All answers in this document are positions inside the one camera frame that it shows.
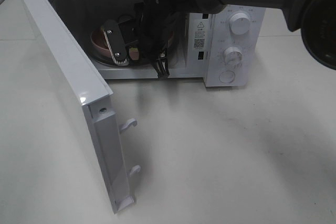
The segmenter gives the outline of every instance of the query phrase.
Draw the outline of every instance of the timer knob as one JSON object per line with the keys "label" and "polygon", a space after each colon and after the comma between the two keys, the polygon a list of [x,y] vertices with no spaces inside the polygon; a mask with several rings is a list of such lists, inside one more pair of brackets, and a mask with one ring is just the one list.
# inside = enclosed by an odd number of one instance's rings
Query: timer knob
{"label": "timer knob", "polygon": [[224,63],[229,66],[236,66],[243,60],[243,53],[237,47],[229,47],[223,52]]}
{"label": "timer knob", "polygon": [[251,18],[246,13],[237,13],[230,18],[230,29],[235,35],[243,35],[250,30]]}

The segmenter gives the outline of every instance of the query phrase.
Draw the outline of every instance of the sticker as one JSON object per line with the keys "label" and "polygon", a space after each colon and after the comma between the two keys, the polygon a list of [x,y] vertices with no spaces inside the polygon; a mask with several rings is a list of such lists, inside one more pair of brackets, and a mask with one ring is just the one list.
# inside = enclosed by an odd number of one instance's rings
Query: sticker
{"label": "sticker", "polygon": [[194,20],[194,41],[193,49],[197,51],[207,51],[210,31],[209,19]]}

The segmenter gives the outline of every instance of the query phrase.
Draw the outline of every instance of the microwave door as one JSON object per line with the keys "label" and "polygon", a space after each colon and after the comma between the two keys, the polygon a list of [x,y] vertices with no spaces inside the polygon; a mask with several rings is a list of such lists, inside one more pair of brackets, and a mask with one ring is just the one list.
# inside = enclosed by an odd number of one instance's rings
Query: microwave door
{"label": "microwave door", "polygon": [[120,133],[130,125],[136,125],[136,121],[118,124],[111,102],[112,90],[49,1],[23,0],[23,3],[64,112],[79,134],[87,133],[92,139],[112,209],[116,213],[134,202]]}

